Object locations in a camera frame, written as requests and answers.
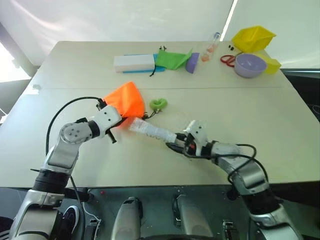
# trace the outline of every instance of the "purple bowl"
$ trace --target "purple bowl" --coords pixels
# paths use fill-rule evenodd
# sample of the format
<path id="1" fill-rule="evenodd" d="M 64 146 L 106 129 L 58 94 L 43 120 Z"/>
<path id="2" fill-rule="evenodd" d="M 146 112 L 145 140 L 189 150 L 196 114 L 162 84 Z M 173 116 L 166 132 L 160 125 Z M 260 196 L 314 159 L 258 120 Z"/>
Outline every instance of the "purple bowl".
<path id="1" fill-rule="evenodd" d="M 253 54 L 243 53 L 235 58 L 234 70 L 244 78 L 254 78 L 266 70 L 266 62 Z"/>

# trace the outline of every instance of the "orange bag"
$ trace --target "orange bag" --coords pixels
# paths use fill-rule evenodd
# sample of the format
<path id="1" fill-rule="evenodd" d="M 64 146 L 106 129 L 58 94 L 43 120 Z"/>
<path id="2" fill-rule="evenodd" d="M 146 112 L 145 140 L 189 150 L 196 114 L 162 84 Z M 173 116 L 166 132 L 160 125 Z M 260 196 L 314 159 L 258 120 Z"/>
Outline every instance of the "orange bag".
<path id="1" fill-rule="evenodd" d="M 145 103 L 136 85 L 130 81 L 105 96 L 106 104 L 115 107 L 123 118 L 142 118 L 145 113 Z"/>

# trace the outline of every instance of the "cable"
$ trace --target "cable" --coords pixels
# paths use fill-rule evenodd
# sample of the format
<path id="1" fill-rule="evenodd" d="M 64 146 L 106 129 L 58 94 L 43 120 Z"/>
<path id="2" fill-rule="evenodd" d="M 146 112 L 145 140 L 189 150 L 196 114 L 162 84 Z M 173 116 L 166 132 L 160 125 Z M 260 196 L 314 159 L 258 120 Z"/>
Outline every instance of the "cable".
<path id="1" fill-rule="evenodd" d="M 80 197 L 79 197 L 79 194 L 78 194 L 78 190 L 77 190 L 77 187 L 76 187 L 76 185 L 75 185 L 74 178 L 73 178 L 72 176 L 70 176 L 70 180 L 71 180 L 71 183 L 72 183 L 72 186 L 73 186 L 73 189 L 74 189 L 76 198 L 77 198 L 77 200 L 78 200 L 78 203 L 79 203 L 79 205 L 80 205 L 80 207 L 81 207 L 81 211 L 82 211 L 82 214 L 83 214 L 81 240 L 84 240 L 84 237 L 85 237 L 85 229 L 86 229 L 86 214 L 85 214 L 85 209 L 84 209 L 84 207 L 83 207 L 82 204 L 81 204 Z"/>
<path id="2" fill-rule="evenodd" d="M 69 102 L 67 102 L 65 105 L 63 105 L 59 111 L 56 112 L 56 114 L 53 116 L 49 126 L 48 126 L 48 130 L 46 131 L 46 137 L 45 137 L 45 155 L 48 154 L 49 152 L 49 138 L 50 138 L 50 131 L 51 131 L 51 128 L 52 128 L 52 125 L 54 124 L 54 121 L 56 120 L 56 118 L 58 117 L 58 115 L 61 113 L 61 111 L 63 109 L 65 109 L 68 105 L 76 102 L 76 101 L 79 101 L 79 100 L 83 100 L 83 99 L 95 99 L 95 100 L 100 100 L 99 97 L 95 97 L 95 96 L 83 96 L 83 97 L 78 97 L 78 98 L 75 98 Z"/>
<path id="3" fill-rule="evenodd" d="M 83 210 L 84 210 L 84 212 L 85 212 L 86 214 L 94 217 L 95 220 L 98 221 L 98 224 L 97 224 L 97 226 L 96 226 L 96 228 L 95 228 L 95 232 L 94 232 L 94 238 L 93 238 L 93 240 L 96 240 L 96 238 L 97 238 L 97 233 L 98 233 L 98 229 L 99 229 L 99 227 L 100 227 L 100 224 L 101 224 L 101 222 L 102 222 L 102 219 L 100 219 L 100 218 L 98 218 L 96 215 L 88 212 L 88 211 L 86 210 L 86 208 L 85 208 L 85 203 L 84 203 L 84 202 L 82 203 L 82 205 L 83 205 Z"/>
<path id="4" fill-rule="evenodd" d="M 239 167 L 237 167 L 236 169 L 234 169 L 232 172 L 230 172 L 230 173 L 228 174 L 227 179 L 228 179 L 228 182 L 229 182 L 230 184 L 232 184 L 232 181 L 231 181 L 232 175 L 233 175 L 234 173 L 236 173 L 237 171 L 239 171 L 239 170 L 240 170 L 241 168 L 243 168 L 244 166 L 246 166 L 248 163 L 250 163 L 250 161 L 255 161 L 254 158 L 255 158 L 256 155 L 257 155 L 257 149 L 256 149 L 253 145 L 250 145 L 250 144 L 237 144 L 237 146 L 239 146 L 239 147 L 249 147 L 249 148 L 251 148 L 251 149 L 253 150 L 253 154 L 252 154 L 252 156 L 251 156 L 251 159 L 249 159 L 249 160 L 246 161 L 245 163 L 241 164 Z M 266 179 L 268 180 L 268 175 L 267 175 L 267 172 L 266 172 L 265 168 L 262 167 L 262 170 L 263 170 L 263 172 L 264 172 L 264 175 L 265 175 Z"/>
<path id="5" fill-rule="evenodd" d="M 251 239 L 251 217 L 249 217 L 248 220 L 248 233 L 246 235 L 246 240 L 250 240 Z"/>
<path id="6" fill-rule="evenodd" d="M 262 169 L 262 171 L 263 171 L 263 173 L 265 175 L 266 180 L 269 181 L 266 169 L 264 168 L 264 166 L 257 159 L 255 159 L 255 156 L 257 154 L 257 149 L 254 146 L 250 145 L 250 144 L 237 144 L 237 146 L 246 146 L 246 147 L 252 148 L 253 149 L 253 155 L 252 156 L 247 156 L 247 155 L 243 155 L 243 154 L 217 154 L 215 156 L 212 156 L 212 155 L 195 156 L 195 155 L 188 154 L 187 151 L 186 151 L 186 148 L 183 148 L 182 154 L 185 155 L 188 158 L 193 158 L 193 159 L 218 159 L 218 158 L 230 158 L 230 157 L 246 158 L 246 159 L 248 159 L 248 161 L 244 162 L 239 167 L 237 167 L 235 170 L 233 170 L 231 173 L 229 173 L 229 175 L 227 177 L 229 183 L 233 184 L 232 181 L 230 180 L 230 177 L 235 172 L 237 172 L 239 169 L 243 168 L 245 165 L 247 165 L 251 161 L 255 162 L 256 164 L 258 164 L 260 166 L 260 168 Z"/>
<path id="7" fill-rule="evenodd" d="M 148 113 L 147 112 L 144 112 L 144 115 L 142 117 L 142 120 L 146 120 L 146 119 L 150 119 L 152 118 L 154 115 L 158 114 L 160 111 L 156 111 L 156 110 L 153 110 L 153 112 L 151 113 L 150 116 L 148 116 Z"/>

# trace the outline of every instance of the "yellow box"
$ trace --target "yellow box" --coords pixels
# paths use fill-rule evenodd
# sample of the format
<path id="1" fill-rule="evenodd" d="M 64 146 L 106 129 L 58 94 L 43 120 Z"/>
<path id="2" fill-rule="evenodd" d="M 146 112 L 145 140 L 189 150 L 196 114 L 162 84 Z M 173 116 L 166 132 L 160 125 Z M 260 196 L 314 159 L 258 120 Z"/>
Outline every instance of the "yellow box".
<path id="1" fill-rule="evenodd" d="M 281 67 L 280 62 L 278 62 L 274 58 L 270 58 L 270 57 L 263 55 L 261 53 L 254 53 L 254 55 L 258 56 L 259 58 L 262 58 L 266 62 L 267 67 L 264 70 L 264 72 L 267 74 L 274 74 Z"/>
<path id="2" fill-rule="evenodd" d="M 233 38 L 234 46 L 244 53 L 253 53 L 270 43 L 276 35 L 262 26 L 253 26 L 241 29 Z"/>

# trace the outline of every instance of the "green tape roll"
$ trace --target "green tape roll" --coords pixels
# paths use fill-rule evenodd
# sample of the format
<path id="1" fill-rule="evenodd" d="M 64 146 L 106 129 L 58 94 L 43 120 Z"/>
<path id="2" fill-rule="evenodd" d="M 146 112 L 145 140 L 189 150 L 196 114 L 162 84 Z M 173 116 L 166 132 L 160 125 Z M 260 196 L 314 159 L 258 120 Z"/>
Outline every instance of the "green tape roll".
<path id="1" fill-rule="evenodd" d="M 152 110 L 159 110 L 165 108 L 168 105 L 168 102 L 166 99 L 160 98 L 158 100 L 152 100 L 149 105 Z"/>

